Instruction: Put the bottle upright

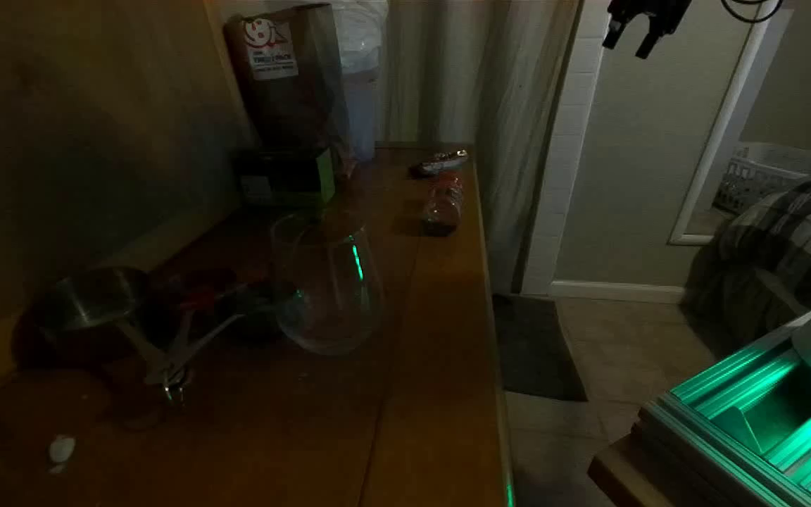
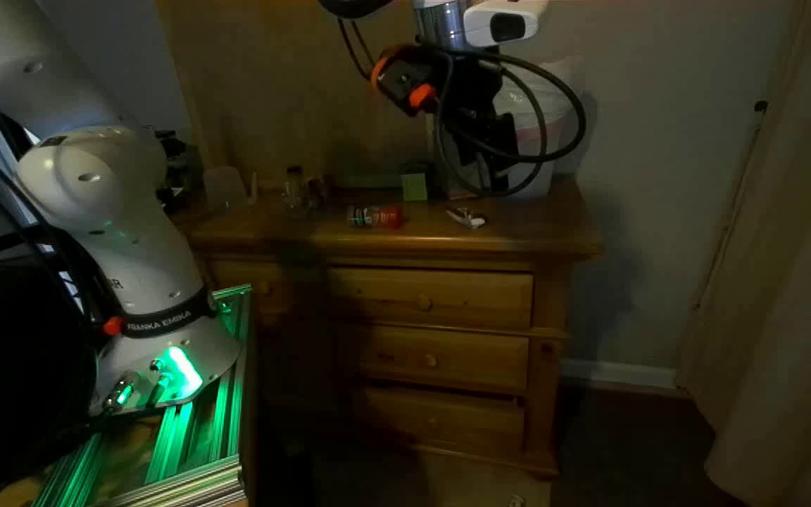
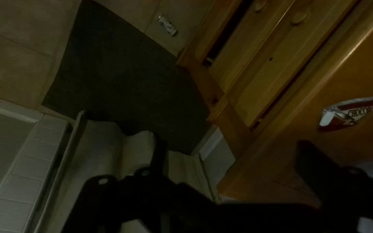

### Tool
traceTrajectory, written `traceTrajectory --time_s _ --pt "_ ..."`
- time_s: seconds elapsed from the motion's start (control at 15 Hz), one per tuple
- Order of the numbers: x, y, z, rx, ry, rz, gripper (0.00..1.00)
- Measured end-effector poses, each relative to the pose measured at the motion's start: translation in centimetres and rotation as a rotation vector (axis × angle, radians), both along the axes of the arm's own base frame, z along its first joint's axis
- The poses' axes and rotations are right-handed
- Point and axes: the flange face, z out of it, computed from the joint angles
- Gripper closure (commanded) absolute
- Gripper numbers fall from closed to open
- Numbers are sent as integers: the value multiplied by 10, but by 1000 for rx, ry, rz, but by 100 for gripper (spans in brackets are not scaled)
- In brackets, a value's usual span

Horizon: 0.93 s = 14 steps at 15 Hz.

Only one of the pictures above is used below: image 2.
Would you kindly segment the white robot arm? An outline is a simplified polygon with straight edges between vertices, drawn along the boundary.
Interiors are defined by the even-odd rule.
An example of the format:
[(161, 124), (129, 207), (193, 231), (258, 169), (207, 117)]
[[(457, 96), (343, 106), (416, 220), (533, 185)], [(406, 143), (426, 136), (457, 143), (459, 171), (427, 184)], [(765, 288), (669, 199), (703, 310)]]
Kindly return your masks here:
[(0, 113), (37, 136), (16, 185), (79, 241), (116, 296), (95, 355), (95, 416), (193, 399), (238, 357), (192, 244), (154, 189), (165, 154), (120, 117), (37, 0), (0, 0)]

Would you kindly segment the black gripper orange trim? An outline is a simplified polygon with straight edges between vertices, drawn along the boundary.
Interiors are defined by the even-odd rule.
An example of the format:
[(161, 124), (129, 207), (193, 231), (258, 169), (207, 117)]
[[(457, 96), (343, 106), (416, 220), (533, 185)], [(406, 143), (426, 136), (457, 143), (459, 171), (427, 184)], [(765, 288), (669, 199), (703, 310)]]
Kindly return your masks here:
[(448, 196), (510, 189), (519, 138), (514, 117), (495, 110), (499, 68), (412, 43), (383, 51), (368, 82), (406, 116), (430, 116), (435, 178)]

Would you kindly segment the green lit aluminium robot base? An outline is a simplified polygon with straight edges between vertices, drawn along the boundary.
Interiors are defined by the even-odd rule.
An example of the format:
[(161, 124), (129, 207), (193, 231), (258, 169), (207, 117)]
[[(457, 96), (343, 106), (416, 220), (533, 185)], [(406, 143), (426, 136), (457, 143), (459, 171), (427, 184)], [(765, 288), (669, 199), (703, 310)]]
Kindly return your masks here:
[(241, 396), (223, 389), (238, 357), (244, 322), (231, 310), (231, 292), (200, 292), (178, 310), (110, 314), (95, 323), (95, 382), (89, 433), (120, 416), (161, 416), (150, 468), (175, 475), (192, 455), (223, 455), (238, 443)]

